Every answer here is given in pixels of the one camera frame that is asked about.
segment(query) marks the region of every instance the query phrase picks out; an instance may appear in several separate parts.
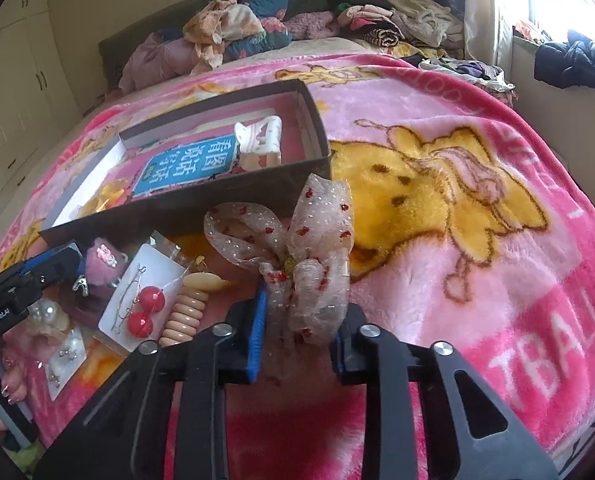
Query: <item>fleece blanket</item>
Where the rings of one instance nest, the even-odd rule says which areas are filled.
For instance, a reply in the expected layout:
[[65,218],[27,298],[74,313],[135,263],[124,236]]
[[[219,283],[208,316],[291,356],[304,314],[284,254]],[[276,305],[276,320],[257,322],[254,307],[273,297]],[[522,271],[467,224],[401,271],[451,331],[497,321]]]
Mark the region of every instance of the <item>fleece blanket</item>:
[[[595,210],[512,110],[397,59],[270,61],[110,108],[36,188],[0,247],[0,270],[39,249],[40,219],[117,131],[287,78],[308,85],[331,141],[333,176],[351,187],[351,301],[401,340],[452,342],[549,452],[577,438],[595,418]],[[327,352],[301,352],[286,381],[228,391],[233,478],[359,478],[363,390],[338,386]],[[71,380],[54,404],[31,392],[47,443],[95,376],[88,370],[88,389]]]

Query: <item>yellow bear print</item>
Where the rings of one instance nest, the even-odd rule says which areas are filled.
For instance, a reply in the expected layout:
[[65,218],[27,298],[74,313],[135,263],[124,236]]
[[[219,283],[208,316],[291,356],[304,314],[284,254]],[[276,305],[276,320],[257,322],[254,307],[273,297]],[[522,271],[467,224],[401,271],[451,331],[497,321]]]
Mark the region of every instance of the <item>yellow bear print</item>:
[[472,128],[422,142],[404,126],[355,123],[387,131],[390,147],[331,142],[333,178],[348,181],[353,195],[354,280],[384,265],[412,240],[450,240],[459,257],[455,272],[444,279],[444,293],[468,303],[470,269],[491,265],[500,238],[548,227],[543,208]]
[[300,70],[277,70],[275,78],[278,81],[286,79],[300,79],[305,84],[326,83],[322,88],[332,88],[335,85],[345,85],[351,81],[363,81],[368,79],[382,79],[382,75],[374,70],[362,66],[347,66],[344,68],[326,68],[320,65],[307,64],[308,72]]

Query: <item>red bead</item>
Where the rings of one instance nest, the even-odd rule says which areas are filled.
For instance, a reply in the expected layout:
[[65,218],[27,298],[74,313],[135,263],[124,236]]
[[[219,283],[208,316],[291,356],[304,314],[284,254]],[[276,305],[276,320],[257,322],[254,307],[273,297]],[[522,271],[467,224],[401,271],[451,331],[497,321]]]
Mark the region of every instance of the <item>red bead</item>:
[[145,286],[138,294],[138,303],[147,314],[160,312],[164,308],[166,298],[161,288],[153,285]]
[[135,311],[129,314],[127,328],[130,335],[138,339],[144,339],[153,332],[153,321],[146,312]]

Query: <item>silver bolt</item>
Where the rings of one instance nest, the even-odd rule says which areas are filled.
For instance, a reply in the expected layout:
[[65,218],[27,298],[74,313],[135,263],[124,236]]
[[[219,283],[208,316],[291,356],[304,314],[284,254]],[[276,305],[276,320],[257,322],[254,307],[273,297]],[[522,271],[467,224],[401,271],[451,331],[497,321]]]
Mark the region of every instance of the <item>silver bolt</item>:
[[380,330],[379,327],[375,325],[362,325],[359,327],[359,333],[361,333],[364,337],[377,337],[381,332],[382,330]]
[[213,327],[213,334],[218,337],[226,337],[233,333],[233,327],[228,323],[219,323]]
[[158,353],[158,343],[156,343],[152,339],[140,343],[140,346],[138,348],[140,349],[140,353],[142,355],[153,355]]
[[433,350],[440,355],[451,355],[453,353],[453,345],[446,341],[438,341],[433,344]]

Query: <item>white wardrobe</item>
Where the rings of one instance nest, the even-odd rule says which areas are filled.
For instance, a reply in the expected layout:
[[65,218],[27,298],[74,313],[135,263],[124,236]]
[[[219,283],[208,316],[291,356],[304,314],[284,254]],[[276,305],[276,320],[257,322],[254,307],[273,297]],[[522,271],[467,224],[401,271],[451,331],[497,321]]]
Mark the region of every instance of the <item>white wardrobe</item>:
[[0,8],[0,213],[28,171],[81,118],[47,0],[6,0]]

